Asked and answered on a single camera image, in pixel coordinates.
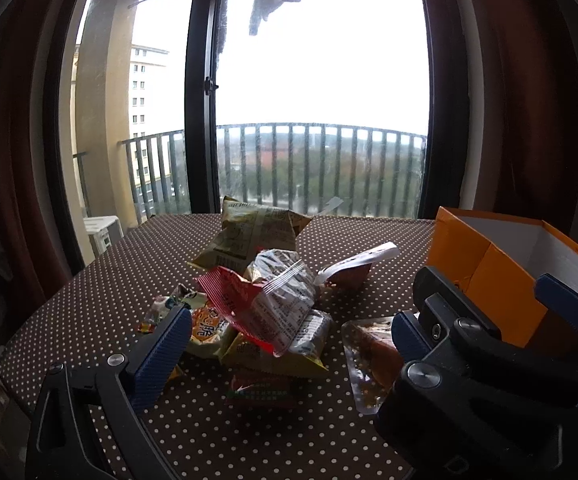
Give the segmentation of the orange snack clear pouch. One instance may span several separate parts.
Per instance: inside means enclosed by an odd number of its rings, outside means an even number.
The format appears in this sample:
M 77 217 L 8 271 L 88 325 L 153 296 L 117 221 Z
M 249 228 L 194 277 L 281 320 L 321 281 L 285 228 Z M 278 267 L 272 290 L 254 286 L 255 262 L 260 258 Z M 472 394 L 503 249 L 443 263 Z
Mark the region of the orange snack clear pouch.
M 348 378 L 359 414 L 377 413 L 404 365 L 392 341 L 392 322 L 388 316 L 342 325 Z

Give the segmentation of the orange printed snack packet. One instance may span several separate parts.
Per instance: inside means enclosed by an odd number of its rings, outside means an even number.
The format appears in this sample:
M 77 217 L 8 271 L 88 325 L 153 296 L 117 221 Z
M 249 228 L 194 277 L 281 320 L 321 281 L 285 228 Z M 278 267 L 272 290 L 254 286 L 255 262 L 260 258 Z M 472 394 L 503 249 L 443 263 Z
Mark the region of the orange printed snack packet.
M 191 310 L 192 329 L 186 351 L 201 359 L 221 359 L 238 332 L 213 307 Z

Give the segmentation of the small colourful candy packet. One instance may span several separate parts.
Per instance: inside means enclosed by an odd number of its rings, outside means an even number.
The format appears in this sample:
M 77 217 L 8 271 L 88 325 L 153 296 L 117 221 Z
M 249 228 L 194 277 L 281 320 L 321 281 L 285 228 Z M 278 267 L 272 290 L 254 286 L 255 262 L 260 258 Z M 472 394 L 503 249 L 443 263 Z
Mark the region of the small colourful candy packet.
M 152 305 L 142 320 L 137 325 L 140 334 L 152 334 L 159 322 L 170 313 L 174 307 L 182 306 L 190 311 L 200 309 L 206 303 L 204 292 L 197 292 L 183 284 L 178 284 L 168 295 L 158 295 L 153 299 Z

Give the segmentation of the yellow snack packet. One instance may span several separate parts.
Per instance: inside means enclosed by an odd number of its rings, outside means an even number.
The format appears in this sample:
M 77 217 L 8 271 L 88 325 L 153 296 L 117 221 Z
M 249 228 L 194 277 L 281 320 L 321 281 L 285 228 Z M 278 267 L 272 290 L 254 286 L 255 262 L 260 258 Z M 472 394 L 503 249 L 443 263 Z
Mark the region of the yellow snack packet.
M 273 375 L 324 378 L 329 371 L 321 361 L 321 355 L 332 326 L 329 313 L 311 310 L 283 356 L 273 356 L 242 335 L 237 335 L 220 362 L 229 367 L 244 367 Z

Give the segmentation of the red clear corn snack pack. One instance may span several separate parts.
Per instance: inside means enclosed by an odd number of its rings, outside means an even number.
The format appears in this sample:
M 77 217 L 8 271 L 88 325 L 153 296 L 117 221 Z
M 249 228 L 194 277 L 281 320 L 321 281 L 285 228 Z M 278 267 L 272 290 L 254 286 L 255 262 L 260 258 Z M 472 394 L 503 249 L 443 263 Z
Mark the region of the red clear corn snack pack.
M 391 260 L 399 254 L 395 243 L 383 243 L 322 269 L 316 274 L 315 285 L 354 292 L 362 287 L 374 264 Z

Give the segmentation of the red clear cookie snack bag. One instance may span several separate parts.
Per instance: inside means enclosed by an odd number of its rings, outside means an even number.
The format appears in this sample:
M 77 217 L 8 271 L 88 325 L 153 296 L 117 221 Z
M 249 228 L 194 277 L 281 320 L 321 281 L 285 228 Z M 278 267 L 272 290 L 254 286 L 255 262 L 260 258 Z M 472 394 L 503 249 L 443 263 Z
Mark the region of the red clear cookie snack bag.
M 216 266 L 198 278 L 218 313 L 247 340 L 283 356 L 316 300 L 316 274 L 297 252 L 266 249 L 242 275 Z

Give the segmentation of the yellow honey butter chip bag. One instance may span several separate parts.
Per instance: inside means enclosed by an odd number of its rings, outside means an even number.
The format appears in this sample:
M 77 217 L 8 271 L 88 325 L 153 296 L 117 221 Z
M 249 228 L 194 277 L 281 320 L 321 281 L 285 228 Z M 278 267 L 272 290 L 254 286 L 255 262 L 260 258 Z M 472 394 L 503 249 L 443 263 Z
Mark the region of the yellow honey butter chip bag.
M 261 250 L 296 251 L 296 239 L 312 221 L 311 216 L 290 209 L 223 198 L 220 230 L 189 264 L 209 271 L 223 266 L 238 274 Z

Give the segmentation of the orange cardboard box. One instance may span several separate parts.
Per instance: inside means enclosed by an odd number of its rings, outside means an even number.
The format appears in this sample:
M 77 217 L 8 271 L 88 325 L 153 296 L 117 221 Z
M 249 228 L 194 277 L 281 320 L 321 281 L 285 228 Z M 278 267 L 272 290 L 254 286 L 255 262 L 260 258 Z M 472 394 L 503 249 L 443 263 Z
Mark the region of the orange cardboard box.
M 441 207 L 426 263 L 483 311 L 508 344 L 548 352 L 576 338 L 534 297 L 545 273 L 578 292 L 578 244 L 549 223 Z

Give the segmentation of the white air conditioner unit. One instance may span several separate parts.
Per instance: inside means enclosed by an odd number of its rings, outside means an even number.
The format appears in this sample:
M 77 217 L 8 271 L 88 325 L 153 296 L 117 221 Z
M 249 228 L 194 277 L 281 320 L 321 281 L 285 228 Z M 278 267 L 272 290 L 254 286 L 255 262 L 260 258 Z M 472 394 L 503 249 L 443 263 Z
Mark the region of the white air conditioner unit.
M 87 217 L 84 226 L 96 257 L 104 254 L 123 237 L 123 229 L 117 216 Z

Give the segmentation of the dark red curtain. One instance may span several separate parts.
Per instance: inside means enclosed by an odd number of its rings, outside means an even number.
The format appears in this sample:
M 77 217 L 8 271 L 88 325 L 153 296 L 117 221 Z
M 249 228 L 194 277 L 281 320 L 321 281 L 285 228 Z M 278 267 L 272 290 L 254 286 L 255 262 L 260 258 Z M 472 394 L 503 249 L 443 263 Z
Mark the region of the dark red curtain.
M 430 112 L 418 213 L 544 219 L 578 241 L 578 0 L 422 0 Z

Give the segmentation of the balcony metal railing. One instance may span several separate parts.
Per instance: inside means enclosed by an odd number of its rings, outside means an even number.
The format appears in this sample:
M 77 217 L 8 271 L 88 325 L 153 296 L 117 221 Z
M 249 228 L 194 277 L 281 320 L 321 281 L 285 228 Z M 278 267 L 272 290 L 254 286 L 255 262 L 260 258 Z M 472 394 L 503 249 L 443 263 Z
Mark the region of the balcony metal railing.
M 223 195 L 316 214 L 415 218 L 426 169 L 420 134 L 335 124 L 223 125 L 216 130 Z M 135 134 L 118 141 L 138 222 L 191 210 L 185 135 Z

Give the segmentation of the black window frame post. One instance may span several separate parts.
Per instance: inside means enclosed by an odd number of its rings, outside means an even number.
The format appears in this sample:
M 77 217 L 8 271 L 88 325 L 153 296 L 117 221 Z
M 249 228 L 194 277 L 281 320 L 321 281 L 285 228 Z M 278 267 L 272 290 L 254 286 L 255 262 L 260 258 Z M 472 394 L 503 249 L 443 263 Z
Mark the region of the black window frame post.
M 215 92 L 219 7 L 192 0 L 185 67 L 185 147 L 191 211 L 220 211 Z

